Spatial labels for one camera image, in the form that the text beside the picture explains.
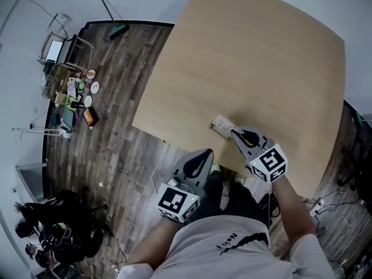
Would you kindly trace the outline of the light wooden table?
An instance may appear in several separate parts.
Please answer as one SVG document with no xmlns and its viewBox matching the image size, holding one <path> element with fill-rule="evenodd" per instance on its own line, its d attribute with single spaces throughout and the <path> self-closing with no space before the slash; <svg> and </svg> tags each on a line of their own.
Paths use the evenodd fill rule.
<svg viewBox="0 0 372 279">
<path fill-rule="evenodd" d="M 189 0 L 139 103 L 133 126 L 184 149 L 211 148 L 245 172 L 237 146 L 210 129 L 218 115 L 256 127 L 288 158 L 296 192 L 314 195 L 338 134 L 343 40 L 281 0 Z"/>
</svg>

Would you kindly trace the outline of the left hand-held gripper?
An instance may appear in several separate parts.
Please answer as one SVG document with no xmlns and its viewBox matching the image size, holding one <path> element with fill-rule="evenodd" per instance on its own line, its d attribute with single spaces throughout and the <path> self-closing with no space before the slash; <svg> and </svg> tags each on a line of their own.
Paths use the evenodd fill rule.
<svg viewBox="0 0 372 279">
<path fill-rule="evenodd" d="M 158 188 L 156 208 L 163 217 L 184 223 L 199 208 L 213 161 L 214 153 L 209 148 L 178 160 L 174 174 Z"/>
</svg>

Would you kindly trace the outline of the person's left forearm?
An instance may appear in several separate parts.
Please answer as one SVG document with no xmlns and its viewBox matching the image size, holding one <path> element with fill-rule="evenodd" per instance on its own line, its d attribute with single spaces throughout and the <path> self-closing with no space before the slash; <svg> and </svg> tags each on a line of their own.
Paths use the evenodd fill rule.
<svg viewBox="0 0 372 279">
<path fill-rule="evenodd" d="M 180 225 L 167 217 L 162 218 L 130 253 L 127 265 L 148 264 L 156 270 L 165 260 Z"/>
</svg>

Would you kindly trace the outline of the black office chair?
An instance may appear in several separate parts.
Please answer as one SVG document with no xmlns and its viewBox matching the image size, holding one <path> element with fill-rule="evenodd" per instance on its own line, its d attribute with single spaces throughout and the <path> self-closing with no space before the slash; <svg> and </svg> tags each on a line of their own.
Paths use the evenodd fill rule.
<svg viewBox="0 0 372 279">
<path fill-rule="evenodd" d="M 369 146 L 367 155 L 364 155 L 367 146 L 362 138 L 364 122 L 358 121 L 356 111 L 352 112 L 352 120 L 357 130 L 353 148 L 359 144 L 359 153 L 354 158 L 352 151 L 344 147 L 341 149 L 341 153 L 350 161 L 352 169 L 344 180 L 337 181 L 337 185 L 343 187 L 349 184 L 350 189 L 357 192 L 359 200 L 364 202 L 367 211 L 372 215 L 372 144 Z"/>
</svg>

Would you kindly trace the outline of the green broom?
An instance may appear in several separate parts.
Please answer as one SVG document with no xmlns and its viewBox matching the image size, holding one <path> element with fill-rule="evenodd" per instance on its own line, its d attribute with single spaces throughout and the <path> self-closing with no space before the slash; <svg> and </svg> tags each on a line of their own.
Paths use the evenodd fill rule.
<svg viewBox="0 0 372 279">
<path fill-rule="evenodd" d="M 111 5 L 110 2 L 108 0 L 101 0 L 104 8 L 106 9 L 114 27 L 112 29 L 112 31 L 110 32 L 109 34 L 109 39 L 110 40 L 114 40 L 115 38 L 119 37 L 120 35 L 123 35 L 125 34 L 128 30 L 129 30 L 129 26 L 126 25 L 126 24 L 121 24 L 119 25 L 117 23 L 117 21 L 115 21 L 110 9 L 109 9 L 109 6 Z"/>
</svg>

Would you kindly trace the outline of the person's grey shirt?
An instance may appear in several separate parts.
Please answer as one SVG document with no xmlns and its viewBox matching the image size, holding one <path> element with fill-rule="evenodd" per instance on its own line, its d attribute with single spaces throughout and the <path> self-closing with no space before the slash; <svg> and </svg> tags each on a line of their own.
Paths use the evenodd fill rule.
<svg viewBox="0 0 372 279">
<path fill-rule="evenodd" d="M 117 279 L 336 279 L 315 235 L 295 242 L 290 259 L 270 252 L 260 221 L 212 216 L 192 222 L 174 237 L 164 262 L 126 265 Z"/>
</svg>

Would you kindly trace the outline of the white stand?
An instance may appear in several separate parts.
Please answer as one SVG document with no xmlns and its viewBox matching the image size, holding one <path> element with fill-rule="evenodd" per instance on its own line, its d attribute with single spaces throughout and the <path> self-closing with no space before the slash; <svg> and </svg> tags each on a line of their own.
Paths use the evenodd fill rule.
<svg viewBox="0 0 372 279">
<path fill-rule="evenodd" d="M 20 140 L 22 140 L 23 134 L 36 134 L 36 135 L 42 135 L 47 137 L 63 137 L 69 139 L 71 137 L 71 132 L 68 132 L 63 127 L 57 127 L 57 128 L 12 128 L 11 132 L 19 132 L 20 134 Z"/>
</svg>

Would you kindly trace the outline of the grey cabinet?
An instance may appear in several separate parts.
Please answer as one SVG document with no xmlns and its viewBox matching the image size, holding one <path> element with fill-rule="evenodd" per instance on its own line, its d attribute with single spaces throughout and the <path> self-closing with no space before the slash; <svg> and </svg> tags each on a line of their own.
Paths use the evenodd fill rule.
<svg viewBox="0 0 372 279">
<path fill-rule="evenodd" d="M 35 163 L 16 166 L 16 191 L 23 203 L 44 203 L 43 171 L 47 163 Z"/>
</svg>

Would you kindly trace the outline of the person's black trousers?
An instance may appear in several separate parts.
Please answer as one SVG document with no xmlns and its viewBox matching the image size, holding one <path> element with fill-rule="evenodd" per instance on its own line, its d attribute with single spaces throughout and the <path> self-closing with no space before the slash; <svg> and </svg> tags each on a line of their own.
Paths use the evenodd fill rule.
<svg viewBox="0 0 372 279">
<path fill-rule="evenodd" d="M 185 221 L 188 225 L 194 221 L 219 215 L 241 216 L 261 221 L 270 225 L 269 211 L 261 209 L 253 198 L 250 190 L 241 183 L 233 182 L 228 193 L 228 204 L 221 209 L 224 176 L 220 171 L 213 171 L 204 186 L 205 197 L 201 200 L 199 208 Z"/>
</svg>

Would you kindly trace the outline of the black framed orange tray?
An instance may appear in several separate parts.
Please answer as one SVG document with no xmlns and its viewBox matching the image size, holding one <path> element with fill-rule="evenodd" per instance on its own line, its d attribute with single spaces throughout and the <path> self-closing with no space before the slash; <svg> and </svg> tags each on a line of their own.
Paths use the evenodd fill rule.
<svg viewBox="0 0 372 279">
<path fill-rule="evenodd" d="M 93 127 L 99 121 L 98 116 L 92 107 L 86 108 L 83 112 L 83 116 L 89 127 Z"/>
</svg>

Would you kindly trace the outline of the white printed paper packet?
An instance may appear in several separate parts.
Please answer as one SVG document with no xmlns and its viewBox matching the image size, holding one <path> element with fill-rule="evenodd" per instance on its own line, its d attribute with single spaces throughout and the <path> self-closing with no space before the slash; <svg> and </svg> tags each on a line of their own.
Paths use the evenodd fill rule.
<svg viewBox="0 0 372 279">
<path fill-rule="evenodd" d="M 225 140 L 231 138 L 231 131 L 238 131 L 237 126 L 229 119 L 218 115 L 212 122 L 210 128 L 222 136 Z"/>
</svg>

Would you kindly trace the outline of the person's right forearm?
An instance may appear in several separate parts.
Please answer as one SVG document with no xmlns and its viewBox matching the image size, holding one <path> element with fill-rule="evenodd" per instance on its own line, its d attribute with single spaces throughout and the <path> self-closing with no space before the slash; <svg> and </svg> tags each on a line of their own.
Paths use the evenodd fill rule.
<svg viewBox="0 0 372 279">
<path fill-rule="evenodd" d="M 310 213 L 286 176 L 281 176 L 273 182 L 273 190 L 281 211 L 282 223 L 288 237 L 289 247 L 293 247 L 305 235 L 315 235 L 316 229 Z"/>
</svg>

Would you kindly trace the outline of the small wooden box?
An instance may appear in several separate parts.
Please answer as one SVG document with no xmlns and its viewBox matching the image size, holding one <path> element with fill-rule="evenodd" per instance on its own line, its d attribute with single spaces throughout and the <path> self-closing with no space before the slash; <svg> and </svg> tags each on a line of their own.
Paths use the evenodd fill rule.
<svg viewBox="0 0 372 279">
<path fill-rule="evenodd" d="M 60 105 L 65 105 L 67 101 L 67 94 L 62 92 L 62 91 L 55 91 L 55 105 L 60 106 Z"/>
</svg>

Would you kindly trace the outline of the white wall device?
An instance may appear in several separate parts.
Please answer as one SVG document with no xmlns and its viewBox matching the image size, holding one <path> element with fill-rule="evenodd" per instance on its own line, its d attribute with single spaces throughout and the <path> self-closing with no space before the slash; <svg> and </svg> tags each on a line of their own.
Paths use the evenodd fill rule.
<svg viewBox="0 0 372 279">
<path fill-rule="evenodd" d="M 66 22 L 68 21 L 68 17 L 62 13 L 57 13 L 50 22 L 47 30 L 49 32 L 58 33 L 62 28 L 64 28 Z"/>
</svg>

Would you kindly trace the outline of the teal box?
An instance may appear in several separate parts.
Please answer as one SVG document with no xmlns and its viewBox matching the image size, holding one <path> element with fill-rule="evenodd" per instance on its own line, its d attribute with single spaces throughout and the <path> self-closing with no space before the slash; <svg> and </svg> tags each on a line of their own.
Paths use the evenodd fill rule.
<svg viewBox="0 0 372 279">
<path fill-rule="evenodd" d="M 73 126 L 73 119 L 74 119 L 74 112 L 70 109 L 65 108 L 62 115 L 63 123 L 67 125 L 69 128 Z"/>
</svg>

